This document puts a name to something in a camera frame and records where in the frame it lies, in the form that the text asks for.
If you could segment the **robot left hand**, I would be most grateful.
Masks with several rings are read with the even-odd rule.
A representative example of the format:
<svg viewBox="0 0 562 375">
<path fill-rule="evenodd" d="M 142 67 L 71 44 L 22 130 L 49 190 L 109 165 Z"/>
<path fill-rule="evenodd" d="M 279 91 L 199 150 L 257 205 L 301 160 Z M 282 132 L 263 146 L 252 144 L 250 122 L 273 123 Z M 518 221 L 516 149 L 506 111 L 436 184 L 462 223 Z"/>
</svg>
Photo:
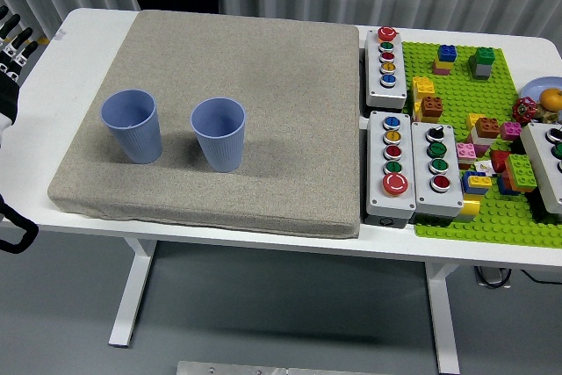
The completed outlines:
<svg viewBox="0 0 562 375">
<path fill-rule="evenodd" d="M 19 21 L 20 16 L 14 13 L 1 25 L 1 135 L 16 121 L 20 90 L 18 79 L 39 46 L 37 41 L 31 41 L 23 47 L 32 36 L 31 27 L 9 38 Z"/>
</svg>

